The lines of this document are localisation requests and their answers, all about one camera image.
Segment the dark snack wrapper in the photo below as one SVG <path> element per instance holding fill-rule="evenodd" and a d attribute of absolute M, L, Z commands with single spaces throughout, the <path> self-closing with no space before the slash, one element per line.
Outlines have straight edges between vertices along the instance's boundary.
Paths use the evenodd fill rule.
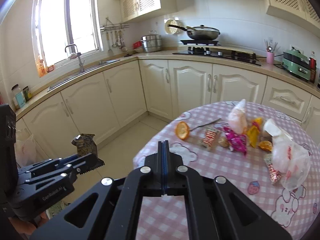
<path fill-rule="evenodd" d="M 94 154 L 96 157 L 98 156 L 97 145 L 93 140 L 94 136 L 94 134 L 81 133 L 72 140 L 72 145 L 76 147 L 77 155 L 79 157 L 89 153 Z"/>

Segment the red white checkered wrapper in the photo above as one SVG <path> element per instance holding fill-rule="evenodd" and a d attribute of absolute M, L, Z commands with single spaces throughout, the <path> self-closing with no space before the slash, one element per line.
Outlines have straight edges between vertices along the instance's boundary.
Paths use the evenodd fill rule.
<path fill-rule="evenodd" d="M 206 128 L 204 138 L 201 140 L 201 146 L 210 151 L 215 139 L 219 136 L 220 130 L 215 128 Z"/>

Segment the magenta snack wrapper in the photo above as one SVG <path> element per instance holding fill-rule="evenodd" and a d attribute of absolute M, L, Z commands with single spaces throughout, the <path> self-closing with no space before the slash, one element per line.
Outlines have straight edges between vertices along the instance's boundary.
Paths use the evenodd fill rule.
<path fill-rule="evenodd" d="M 236 134 L 229 127 L 224 127 L 223 131 L 225 133 L 225 137 L 229 143 L 229 149 L 231 151 L 240 152 L 244 156 L 247 155 L 247 138 L 245 135 Z"/>

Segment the white orange plastic bag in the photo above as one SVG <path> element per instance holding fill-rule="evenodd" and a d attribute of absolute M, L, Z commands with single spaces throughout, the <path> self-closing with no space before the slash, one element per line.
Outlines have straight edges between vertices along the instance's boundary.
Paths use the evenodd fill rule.
<path fill-rule="evenodd" d="M 227 118 L 229 127 L 237 134 L 244 134 L 247 131 L 246 100 L 242 99 L 229 113 Z"/>

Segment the kitchen faucet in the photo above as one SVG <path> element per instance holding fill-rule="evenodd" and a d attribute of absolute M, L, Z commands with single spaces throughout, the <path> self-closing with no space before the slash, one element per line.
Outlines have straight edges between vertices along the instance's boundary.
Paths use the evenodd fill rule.
<path fill-rule="evenodd" d="M 84 70 L 84 61 L 82 61 L 82 59 L 81 59 L 81 53 L 78 51 L 77 45 L 74 43 L 68 44 L 67 46 L 65 46 L 65 53 L 67 52 L 67 49 L 73 49 L 73 51 L 70 52 L 68 58 L 70 60 L 77 59 L 79 62 L 79 73 L 83 73 L 85 71 Z"/>

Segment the orange peel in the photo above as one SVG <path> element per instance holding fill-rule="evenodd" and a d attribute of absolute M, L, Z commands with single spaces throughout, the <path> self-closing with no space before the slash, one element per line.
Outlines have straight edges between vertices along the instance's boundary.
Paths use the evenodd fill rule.
<path fill-rule="evenodd" d="M 186 122 L 180 121 L 175 128 L 175 134 L 180 140 L 186 140 L 190 134 L 190 127 Z"/>
<path fill-rule="evenodd" d="M 273 145 L 270 141 L 261 141 L 259 147 L 265 152 L 272 152 Z"/>

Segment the cream lower cabinets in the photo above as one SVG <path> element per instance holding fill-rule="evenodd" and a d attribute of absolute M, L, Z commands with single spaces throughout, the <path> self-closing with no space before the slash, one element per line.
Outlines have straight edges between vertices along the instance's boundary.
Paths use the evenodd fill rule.
<path fill-rule="evenodd" d="M 16 113 L 43 158 L 73 153 L 71 137 L 98 145 L 151 113 L 172 120 L 209 103 L 245 99 L 296 120 L 319 143 L 319 89 L 275 66 L 182 55 L 136 56 L 76 74 L 34 96 Z"/>

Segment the glass jar blue label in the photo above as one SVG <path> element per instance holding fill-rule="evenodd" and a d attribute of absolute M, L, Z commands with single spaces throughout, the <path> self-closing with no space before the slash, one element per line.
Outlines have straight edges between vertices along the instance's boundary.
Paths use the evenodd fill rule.
<path fill-rule="evenodd" d="M 23 91 L 20 89 L 19 85 L 15 84 L 11 88 L 11 92 L 15 98 L 15 101 L 17 102 L 18 109 L 22 108 L 26 104 L 26 100 Z"/>

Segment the yellow wrapper pink band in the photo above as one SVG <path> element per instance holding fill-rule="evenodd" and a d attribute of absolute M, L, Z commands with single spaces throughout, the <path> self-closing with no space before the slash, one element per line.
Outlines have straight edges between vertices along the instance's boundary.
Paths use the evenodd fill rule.
<path fill-rule="evenodd" d="M 253 148 L 256 148 L 259 135 L 261 132 L 261 128 L 263 126 L 263 118 L 262 117 L 257 117 L 252 120 L 251 126 L 247 131 L 247 137 L 249 140 L 249 145 Z"/>

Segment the pink checkered tablecloth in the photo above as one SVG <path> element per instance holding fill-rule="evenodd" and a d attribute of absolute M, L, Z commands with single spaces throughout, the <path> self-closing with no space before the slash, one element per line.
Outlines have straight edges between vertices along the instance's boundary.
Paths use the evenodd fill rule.
<path fill-rule="evenodd" d="M 216 102 L 182 113 L 158 132 L 134 157 L 134 167 L 144 165 L 148 155 L 157 152 L 159 141 L 168 141 L 170 151 L 182 157 L 185 166 L 212 179 L 217 185 L 232 183 L 252 202 L 287 230 L 293 239 L 319 239 L 319 148 L 311 137 L 288 115 L 257 103 L 246 103 L 247 121 L 257 117 L 273 119 L 287 131 L 294 142 L 308 150 L 311 167 L 299 188 L 288 191 L 280 182 L 272 185 L 264 162 L 267 152 L 247 147 L 247 155 L 222 147 L 217 141 L 210 151 L 201 146 L 206 128 L 220 130 L 223 138 L 227 117 L 236 106 L 234 101 Z M 184 121 L 190 127 L 186 140 L 175 134 L 176 125 Z"/>

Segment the white tissue paper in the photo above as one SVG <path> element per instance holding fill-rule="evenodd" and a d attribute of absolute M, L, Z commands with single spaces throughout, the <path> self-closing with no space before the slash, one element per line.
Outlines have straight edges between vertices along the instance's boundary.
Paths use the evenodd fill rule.
<path fill-rule="evenodd" d="M 287 131 L 277 126 L 273 119 L 268 119 L 264 123 L 262 137 L 271 142 L 293 140 L 293 137 Z"/>

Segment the steel stock pot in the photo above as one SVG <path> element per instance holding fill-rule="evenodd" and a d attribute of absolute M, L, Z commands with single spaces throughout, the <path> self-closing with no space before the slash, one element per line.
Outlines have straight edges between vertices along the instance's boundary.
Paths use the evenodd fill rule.
<path fill-rule="evenodd" d="M 162 50 L 162 36 L 155 30 L 141 38 L 142 48 L 145 53 L 153 53 Z"/>

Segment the gas stove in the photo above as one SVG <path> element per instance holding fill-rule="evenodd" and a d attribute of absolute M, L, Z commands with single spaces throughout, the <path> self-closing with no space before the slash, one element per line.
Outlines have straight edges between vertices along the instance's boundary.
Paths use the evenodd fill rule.
<path fill-rule="evenodd" d="M 219 59 L 227 59 L 232 61 L 239 61 L 243 63 L 249 63 L 256 66 L 261 66 L 255 53 L 243 52 L 235 49 L 225 49 L 220 46 L 183 46 L 174 55 L 190 55 L 190 56 L 202 56 L 202 57 L 214 57 Z"/>

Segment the hanging utensil rack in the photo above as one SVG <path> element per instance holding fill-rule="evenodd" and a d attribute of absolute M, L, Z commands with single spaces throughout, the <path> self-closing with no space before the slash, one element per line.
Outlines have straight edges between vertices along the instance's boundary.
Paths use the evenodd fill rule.
<path fill-rule="evenodd" d="M 129 49 L 125 45 L 124 34 L 123 31 L 130 27 L 129 24 L 125 23 L 117 23 L 114 24 L 107 17 L 105 18 L 105 24 L 100 26 L 100 32 L 104 33 L 107 41 L 107 53 L 109 56 L 113 56 L 113 49 L 117 48 L 122 53 L 127 53 Z"/>

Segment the pink utensil cup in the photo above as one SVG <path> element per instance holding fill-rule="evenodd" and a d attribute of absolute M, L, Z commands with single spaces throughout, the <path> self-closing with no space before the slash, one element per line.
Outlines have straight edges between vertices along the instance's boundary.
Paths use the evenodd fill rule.
<path fill-rule="evenodd" d="M 269 52 L 269 51 L 267 52 L 266 63 L 274 64 L 274 53 L 273 52 Z"/>

